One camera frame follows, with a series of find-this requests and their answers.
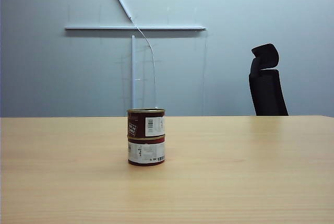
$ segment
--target can lid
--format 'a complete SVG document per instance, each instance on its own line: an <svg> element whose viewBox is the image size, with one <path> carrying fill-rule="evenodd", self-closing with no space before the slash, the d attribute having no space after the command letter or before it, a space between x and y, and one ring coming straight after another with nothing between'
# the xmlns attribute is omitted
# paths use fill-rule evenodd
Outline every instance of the can lid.
<svg viewBox="0 0 334 224"><path fill-rule="evenodd" d="M128 109L129 113L163 113L165 109L162 108L133 108Z"/></svg>
<svg viewBox="0 0 334 224"><path fill-rule="evenodd" d="M128 139L134 139L134 140L155 140L155 139L162 139L165 137L166 134L158 136L158 137L145 137L145 138L134 138L131 136L127 136Z"/></svg>

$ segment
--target barcode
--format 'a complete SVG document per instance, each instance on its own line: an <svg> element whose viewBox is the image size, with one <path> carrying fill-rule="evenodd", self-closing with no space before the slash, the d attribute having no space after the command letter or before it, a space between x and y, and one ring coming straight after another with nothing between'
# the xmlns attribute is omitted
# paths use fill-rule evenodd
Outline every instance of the barcode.
<svg viewBox="0 0 334 224"><path fill-rule="evenodd" d="M153 120L148 120L148 128L153 128Z"/></svg>

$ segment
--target tin can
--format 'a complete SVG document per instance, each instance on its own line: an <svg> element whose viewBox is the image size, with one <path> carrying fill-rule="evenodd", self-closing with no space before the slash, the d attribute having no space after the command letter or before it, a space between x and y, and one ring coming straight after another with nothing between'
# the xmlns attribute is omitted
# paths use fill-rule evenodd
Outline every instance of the tin can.
<svg viewBox="0 0 334 224"><path fill-rule="evenodd" d="M133 138L157 137L165 134L165 109L127 110L127 135Z"/></svg>
<svg viewBox="0 0 334 224"><path fill-rule="evenodd" d="M154 166L165 161L165 135L153 138L128 136L128 162L136 166Z"/></svg>

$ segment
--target chair headrest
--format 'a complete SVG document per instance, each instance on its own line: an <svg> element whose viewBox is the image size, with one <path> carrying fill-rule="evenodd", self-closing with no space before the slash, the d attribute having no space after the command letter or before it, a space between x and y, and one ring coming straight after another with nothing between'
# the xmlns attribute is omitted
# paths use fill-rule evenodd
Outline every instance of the chair headrest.
<svg viewBox="0 0 334 224"><path fill-rule="evenodd" d="M273 68L278 65L278 52L271 43L253 48L252 53L260 60L259 69Z"/></svg>

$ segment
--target white can label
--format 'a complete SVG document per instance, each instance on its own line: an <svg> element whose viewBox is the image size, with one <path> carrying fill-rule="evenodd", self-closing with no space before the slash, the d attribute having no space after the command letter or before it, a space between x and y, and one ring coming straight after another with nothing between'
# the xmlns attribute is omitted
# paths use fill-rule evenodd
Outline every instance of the white can label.
<svg viewBox="0 0 334 224"><path fill-rule="evenodd" d="M145 136L158 136L165 134L165 118L150 117L145 121Z"/></svg>
<svg viewBox="0 0 334 224"><path fill-rule="evenodd" d="M165 159L165 142L158 144L135 144L128 142L128 159L140 164L162 161Z"/></svg>

